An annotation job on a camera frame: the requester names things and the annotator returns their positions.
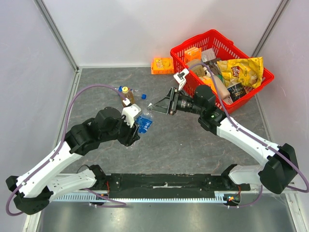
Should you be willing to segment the blue Pocari Sweat bottle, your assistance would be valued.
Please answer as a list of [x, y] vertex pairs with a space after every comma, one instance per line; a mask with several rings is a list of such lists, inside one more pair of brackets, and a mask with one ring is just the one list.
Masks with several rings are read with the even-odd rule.
[[153, 115], [149, 111], [143, 113], [136, 119], [136, 123], [139, 126], [138, 133], [144, 134], [149, 130], [150, 126], [153, 123]]

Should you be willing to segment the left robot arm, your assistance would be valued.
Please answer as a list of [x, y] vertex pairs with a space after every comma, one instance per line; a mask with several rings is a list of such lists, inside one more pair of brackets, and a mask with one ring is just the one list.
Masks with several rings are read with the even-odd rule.
[[67, 193], [92, 187], [103, 189], [107, 177], [99, 165], [91, 165], [80, 173], [61, 179], [57, 175], [103, 142], [117, 140], [124, 146], [135, 143], [140, 139], [135, 121], [141, 114], [136, 104], [123, 108], [121, 112], [106, 107], [95, 117], [73, 126], [34, 168], [21, 176], [12, 175], [6, 179], [7, 187], [12, 192], [6, 207], [9, 208], [10, 203], [14, 202], [19, 213], [33, 215]]

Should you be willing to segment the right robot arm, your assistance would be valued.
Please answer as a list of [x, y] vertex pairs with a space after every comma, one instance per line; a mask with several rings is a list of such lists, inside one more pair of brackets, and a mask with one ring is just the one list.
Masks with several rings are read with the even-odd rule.
[[174, 115], [177, 111], [196, 114], [204, 130], [232, 142], [257, 161], [257, 165], [231, 165], [227, 175], [221, 178], [224, 189], [233, 190], [237, 185], [254, 184], [281, 194], [297, 175], [294, 148], [289, 144], [280, 146], [270, 142], [242, 127], [220, 110], [215, 101], [216, 97], [207, 85], [198, 86], [193, 97], [172, 87], [163, 99], [150, 104], [148, 109], [166, 115]]

